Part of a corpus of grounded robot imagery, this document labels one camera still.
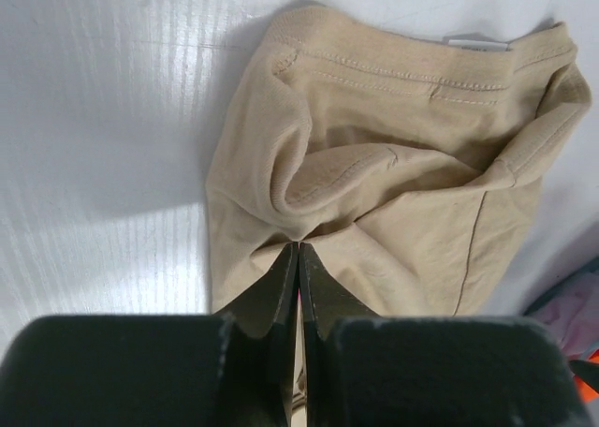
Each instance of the orange object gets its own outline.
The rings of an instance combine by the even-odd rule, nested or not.
[[[593,363],[599,363],[599,350],[591,355],[589,361]],[[580,393],[580,397],[582,397],[584,402],[590,402],[596,397],[599,397],[599,393],[584,383],[577,375],[574,376],[574,383],[576,384],[578,392]]]

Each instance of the white background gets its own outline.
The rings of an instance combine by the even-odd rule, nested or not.
[[[306,1],[432,40],[564,20],[599,89],[597,0],[0,0],[0,356],[49,313],[206,310],[203,182],[226,106],[272,14]],[[598,122],[548,174],[486,313],[599,252]]]

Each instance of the white label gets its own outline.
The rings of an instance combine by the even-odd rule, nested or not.
[[[447,42],[449,46],[457,46],[463,50],[474,50],[474,51],[488,51],[488,52],[501,52],[507,51],[507,43],[497,43],[495,41],[481,41],[481,40],[465,40],[465,39],[451,39]]]

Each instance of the beige fabric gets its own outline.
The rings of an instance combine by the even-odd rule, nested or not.
[[[324,7],[278,16],[207,182],[213,308],[309,239],[381,315],[474,312],[590,105],[576,53],[563,24],[475,52]]]

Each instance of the black plastic part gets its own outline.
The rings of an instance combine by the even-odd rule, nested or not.
[[[599,363],[583,360],[571,360],[570,369],[587,385],[599,392]]]
[[[559,349],[521,318],[345,319],[327,352],[336,425],[592,426]]]
[[[2,426],[213,424],[220,317],[46,317],[0,368]]]
[[[311,427],[592,425],[538,325],[382,318],[290,243],[211,316],[33,322],[0,367],[0,426],[286,427],[298,293]]]

